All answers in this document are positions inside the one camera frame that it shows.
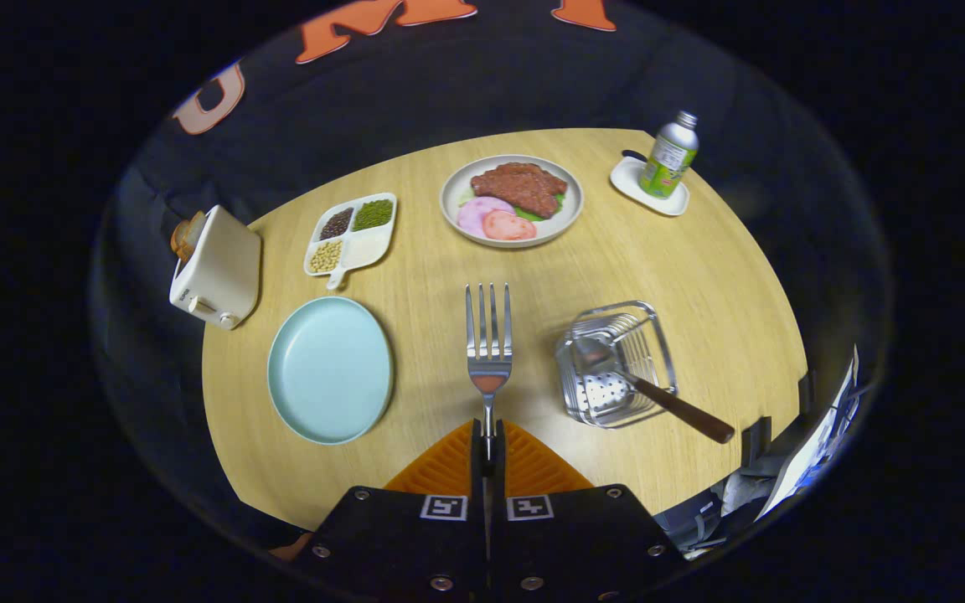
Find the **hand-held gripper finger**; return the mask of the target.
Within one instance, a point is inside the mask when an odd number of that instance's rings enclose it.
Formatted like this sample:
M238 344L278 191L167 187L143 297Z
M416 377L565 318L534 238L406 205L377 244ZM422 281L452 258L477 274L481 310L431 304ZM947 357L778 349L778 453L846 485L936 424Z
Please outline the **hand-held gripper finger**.
M502 421L491 451L487 558L494 602L648 602L689 571L628 485L513 496Z
M425 461L452 484L421 492L352 486L298 557L298 573L336 602L475 602L487 553L478 420L441 439Z

